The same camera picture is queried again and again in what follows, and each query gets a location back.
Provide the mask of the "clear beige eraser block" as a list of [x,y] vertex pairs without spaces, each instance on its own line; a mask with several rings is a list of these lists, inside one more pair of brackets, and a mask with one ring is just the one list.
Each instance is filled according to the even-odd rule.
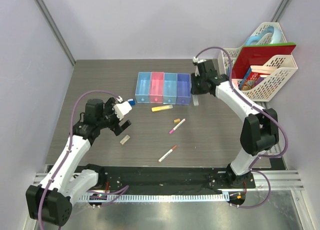
[[124,145],[129,139],[130,139],[130,136],[129,136],[129,135],[124,136],[124,137],[121,139],[120,144],[121,144],[121,145]]

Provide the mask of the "blue capped clear tube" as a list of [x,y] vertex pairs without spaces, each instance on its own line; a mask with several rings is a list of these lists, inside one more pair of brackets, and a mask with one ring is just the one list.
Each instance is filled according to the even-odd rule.
[[193,95],[192,99],[193,99],[193,105],[194,106],[198,106],[199,105],[198,96],[197,95]]

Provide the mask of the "purple drawer box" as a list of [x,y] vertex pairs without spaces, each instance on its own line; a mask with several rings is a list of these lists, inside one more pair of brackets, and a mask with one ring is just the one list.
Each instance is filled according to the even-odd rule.
[[191,101],[191,77],[190,74],[177,74],[177,105],[189,105]]

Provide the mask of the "teal blue drawer box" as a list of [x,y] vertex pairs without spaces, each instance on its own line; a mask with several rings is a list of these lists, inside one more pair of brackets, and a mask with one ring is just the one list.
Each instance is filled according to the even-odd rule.
[[176,104],[177,99],[177,77],[176,73],[164,74],[163,103]]

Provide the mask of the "light blue drawer box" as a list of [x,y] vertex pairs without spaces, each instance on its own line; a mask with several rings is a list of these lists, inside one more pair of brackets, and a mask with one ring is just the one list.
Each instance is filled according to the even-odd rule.
[[151,72],[139,72],[137,76],[135,98],[137,103],[150,102]]

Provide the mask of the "yellow capped tube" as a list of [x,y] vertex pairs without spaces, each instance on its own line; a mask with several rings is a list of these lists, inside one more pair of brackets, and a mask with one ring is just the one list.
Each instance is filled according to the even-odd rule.
[[159,111],[170,110],[170,109],[173,109],[173,105],[171,104],[151,108],[152,112],[159,112]]

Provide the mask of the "pink drawer box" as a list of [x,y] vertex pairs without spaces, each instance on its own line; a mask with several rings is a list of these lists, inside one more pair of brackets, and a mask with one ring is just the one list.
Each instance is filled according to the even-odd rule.
[[150,103],[162,103],[164,94],[164,73],[152,72],[150,77]]

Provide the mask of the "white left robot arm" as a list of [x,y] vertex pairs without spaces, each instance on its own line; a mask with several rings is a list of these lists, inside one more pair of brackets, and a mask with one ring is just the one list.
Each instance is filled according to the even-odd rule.
[[38,220],[41,228],[44,223],[64,226],[82,194],[106,185],[104,168],[94,164],[86,165],[74,180],[72,177],[101,130],[108,128],[116,136],[120,135],[131,124],[129,120],[120,123],[131,110],[129,102],[120,102],[113,97],[107,102],[100,99],[87,101],[85,111],[73,124],[67,143],[50,172],[37,186],[31,185],[26,191],[29,216]]

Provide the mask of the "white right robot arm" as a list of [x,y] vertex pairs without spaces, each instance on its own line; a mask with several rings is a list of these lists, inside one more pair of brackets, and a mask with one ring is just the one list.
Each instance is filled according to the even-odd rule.
[[226,183],[233,188],[247,178],[255,160],[279,142],[279,129],[272,120],[278,119],[273,109],[257,105],[230,82],[226,74],[218,74],[212,60],[194,59],[195,73],[191,74],[191,94],[211,94],[224,102],[242,121],[241,149],[225,171]]

